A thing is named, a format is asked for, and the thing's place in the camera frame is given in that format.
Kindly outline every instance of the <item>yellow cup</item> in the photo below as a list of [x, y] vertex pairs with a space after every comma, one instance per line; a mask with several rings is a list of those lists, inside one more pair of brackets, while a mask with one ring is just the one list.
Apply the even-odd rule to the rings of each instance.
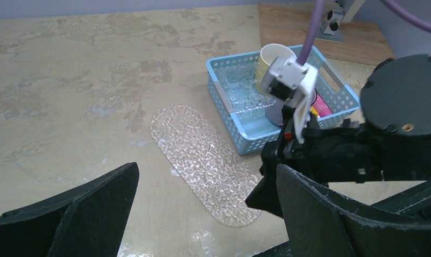
[[282, 44], [268, 44], [261, 48], [260, 56], [258, 58], [258, 66], [256, 68], [256, 74], [255, 74], [255, 80], [256, 80], [256, 90], [260, 94], [264, 94], [264, 92], [261, 89], [261, 81], [264, 77], [264, 74], [266, 73], [267, 69], [271, 65], [271, 63], [275, 60], [277, 57], [296, 57], [296, 54], [289, 49], [288, 47], [282, 45]]

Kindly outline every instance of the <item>table surface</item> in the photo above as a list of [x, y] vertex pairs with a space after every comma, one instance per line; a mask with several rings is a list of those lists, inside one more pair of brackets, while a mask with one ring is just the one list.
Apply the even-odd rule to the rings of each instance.
[[[286, 241], [266, 212], [243, 228], [215, 220], [149, 131], [160, 108], [187, 104], [233, 147], [205, 61], [259, 49], [255, 5], [0, 20], [0, 215], [137, 162], [119, 256], [251, 256]], [[331, 62], [356, 93], [373, 70]], [[258, 153], [243, 159], [259, 175]], [[371, 204], [415, 184], [330, 186]]]

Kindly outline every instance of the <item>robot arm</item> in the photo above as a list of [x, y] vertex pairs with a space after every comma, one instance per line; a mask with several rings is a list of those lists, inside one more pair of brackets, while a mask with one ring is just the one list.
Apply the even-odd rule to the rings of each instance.
[[294, 104], [292, 98], [304, 95], [299, 91], [305, 89], [285, 84], [276, 72], [279, 67], [269, 69], [264, 81], [268, 91], [289, 104], [282, 110], [284, 125], [278, 139], [261, 152], [264, 177], [246, 199], [249, 207], [282, 216], [276, 193], [278, 164], [323, 185], [431, 180], [431, 57], [388, 59], [378, 65], [360, 94], [366, 121], [359, 126], [345, 120], [340, 127], [322, 130], [308, 109], [309, 121], [300, 132], [303, 142], [297, 137], [295, 106], [308, 101], [299, 98]]
[[268, 92], [277, 101], [283, 101], [286, 106], [294, 109], [294, 134], [299, 143], [305, 141], [302, 131], [310, 121], [311, 104], [316, 100], [317, 75], [317, 68], [308, 63], [300, 65], [295, 57], [278, 57], [262, 79], [263, 92]]

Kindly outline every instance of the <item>clear plastic mat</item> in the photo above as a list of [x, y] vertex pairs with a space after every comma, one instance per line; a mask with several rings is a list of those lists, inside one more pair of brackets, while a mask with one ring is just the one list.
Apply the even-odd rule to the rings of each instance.
[[195, 109], [170, 105], [150, 122], [152, 138], [207, 210], [228, 226], [245, 226], [260, 211], [244, 203], [258, 177]]

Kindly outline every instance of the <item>basket handle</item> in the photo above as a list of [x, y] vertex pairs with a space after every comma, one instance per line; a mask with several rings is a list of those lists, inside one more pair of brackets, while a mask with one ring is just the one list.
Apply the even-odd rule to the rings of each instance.
[[334, 80], [337, 86], [342, 89], [347, 85], [343, 77], [335, 70], [335, 68], [330, 64], [328, 60], [325, 60], [322, 64], [322, 68], [329, 74], [329, 76]]

